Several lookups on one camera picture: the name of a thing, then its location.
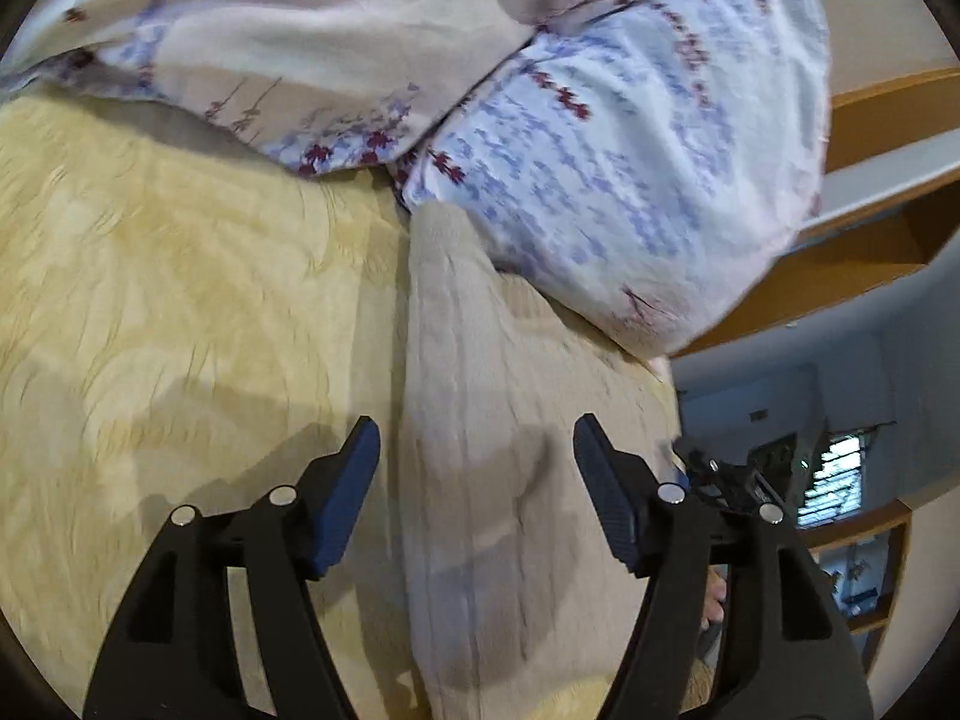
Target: blanket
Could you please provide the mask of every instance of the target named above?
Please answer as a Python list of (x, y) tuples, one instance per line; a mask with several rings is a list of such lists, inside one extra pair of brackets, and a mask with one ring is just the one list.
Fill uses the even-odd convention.
[(40, 0), (0, 62), (163, 100), (304, 175), (391, 160), (582, 0)]
[(819, 0), (40, 0), (0, 89), (161, 100), (303, 176), (397, 161), (408, 207), (467, 208), (498, 266), (649, 358), (811, 211), (827, 45)]
[[(247, 507), (366, 413), (384, 459), (312, 597), (360, 715), (429, 716), (392, 464), (406, 260), (382, 175), (307, 182), (155, 104), (32, 88), (0, 107), (0, 608), (75, 712), (171, 509)], [(230, 585), (270, 710), (242, 571)]]
[(673, 481), (675, 400), (525, 280), (498, 274), (462, 210), (419, 208), (410, 262), (400, 504), (434, 717), (507, 720), (544, 704), (593, 717), (603, 692), (589, 685), (616, 672), (646, 583), (611, 555), (573, 424), (596, 413), (618, 449)]

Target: bed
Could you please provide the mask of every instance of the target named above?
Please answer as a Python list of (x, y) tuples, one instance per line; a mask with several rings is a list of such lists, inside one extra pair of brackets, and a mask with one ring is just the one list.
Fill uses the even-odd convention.
[[(6, 2), (0, 50), (31, 1)], [(172, 507), (246, 506), (362, 413), (389, 456), (407, 233), (382, 173), (304, 181), (149, 103), (31, 89), (0, 107), (0, 160), (0, 685), (20, 716), (69, 718)], [(674, 403), (668, 383), (649, 386)], [(387, 462), (314, 599), (368, 718), (429, 714), (396, 484)], [(245, 686), (268, 700), (256, 676)], [(580, 694), (595, 706), (606, 689)]]

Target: wall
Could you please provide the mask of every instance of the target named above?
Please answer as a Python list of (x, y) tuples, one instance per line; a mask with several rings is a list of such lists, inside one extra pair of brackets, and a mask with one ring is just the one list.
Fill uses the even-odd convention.
[[(857, 333), (834, 344), (816, 360), (829, 429), (854, 430), (895, 419), (880, 334)], [(896, 498), (899, 425), (875, 434), (863, 466), (863, 508), (875, 509)]]
[(823, 0), (833, 50), (832, 92), (957, 63), (923, 0)]
[[(699, 447), (728, 463), (745, 463), (754, 447), (808, 423), (819, 398), (817, 371), (799, 365), (731, 389), (683, 401), (683, 429)], [(750, 413), (766, 409), (768, 416), (750, 422)]]
[(960, 266), (880, 335), (894, 383), (901, 461), (896, 490), (913, 493), (960, 467)]
[(820, 354), (816, 365), (832, 431), (870, 427), (894, 418), (880, 336), (850, 336)]
[(960, 610), (960, 487), (915, 509), (893, 619), (870, 673), (882, 717), (917, 678)]
[(960, 268), (960, 235), (924, 268), (838, 306), (802, 317), (791, 326), (764, 330), (672, 360), (678, 388), (690, 394), (717, 391), (809, 362), (853, 333), (878, 332), (949, 271)]
[(824, 409), (824, 399), (819, 386), (813, 394), (813, 402), (803, 422), (803, 427), (797, 434), (797, 453), (794, 456), (793, 476), (790, 478), (790, 487), (784, 496), (784, 503), (790, 514), (796, 515), (803, 506), (806, 489), (810, 485), (810, 476), (815, 464), (811, 461), (814, 450), (820, 441), (824, 430), (827, 429), (827, 412)]

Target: beige blanket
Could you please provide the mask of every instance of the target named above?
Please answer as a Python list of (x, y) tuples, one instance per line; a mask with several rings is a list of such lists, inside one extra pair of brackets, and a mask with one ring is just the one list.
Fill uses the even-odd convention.
[[(0, 107), (0, 608), (72, 709), (171, 507), (248, 506), (362, 413), (389, 459), (406, 258), (371, 172), (304, 181), (155, 105)], [(361, 716), (397, 720), (426, 709), (394, 485), (384, 461), (315, 601)]]
[(573, 425), (596, 413), (617, 448), (673, 481), (675, 400), (612, 341), (498, 274), (462, 209), (416, 210), (410, 271), (400, 501), (434, 717), (596, 717), (597, 680), (616, 672), (646, 583), (611, 555)]

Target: bedsheet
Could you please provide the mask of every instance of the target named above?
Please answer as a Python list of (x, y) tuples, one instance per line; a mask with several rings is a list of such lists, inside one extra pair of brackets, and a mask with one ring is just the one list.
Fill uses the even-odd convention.
[(0, 86), (163, 100), (319, 175), (404, 153), (578, 1), (39, 0)]
[(0, 107), (0, 608), (76, 712), (171, 508), (246, 507), (366, 413), (386, 460), (313, 600), (361, 716), (428, 714), (392, 504), (407, 233), (387, 184), (306, 182), (155, 104)]
[(495, 272), (463, 209), (416, 210), (410, 275), (400, 517), (433, 716), (595, 718), (596, 681), (610, 684), (647, 583), (611, 553), (573, 425), (595, 413), (617, 449), (675, 481), (676, 399), (520, 276)]

